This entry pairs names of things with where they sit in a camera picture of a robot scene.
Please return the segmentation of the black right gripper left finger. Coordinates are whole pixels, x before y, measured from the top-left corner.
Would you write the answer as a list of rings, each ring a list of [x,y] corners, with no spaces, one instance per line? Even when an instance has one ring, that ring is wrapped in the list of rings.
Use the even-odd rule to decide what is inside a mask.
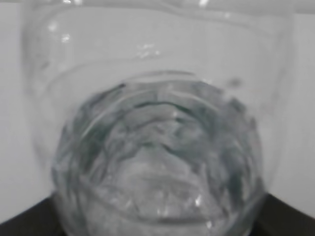
[[[55,194],[0,224],[2,236],[67,236],[55,206]]]

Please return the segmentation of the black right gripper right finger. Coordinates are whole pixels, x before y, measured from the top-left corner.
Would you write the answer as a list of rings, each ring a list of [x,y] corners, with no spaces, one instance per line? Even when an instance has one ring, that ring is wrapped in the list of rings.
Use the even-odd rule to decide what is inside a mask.
[[[269,194],[251,236],[315,236],[315,219]]]

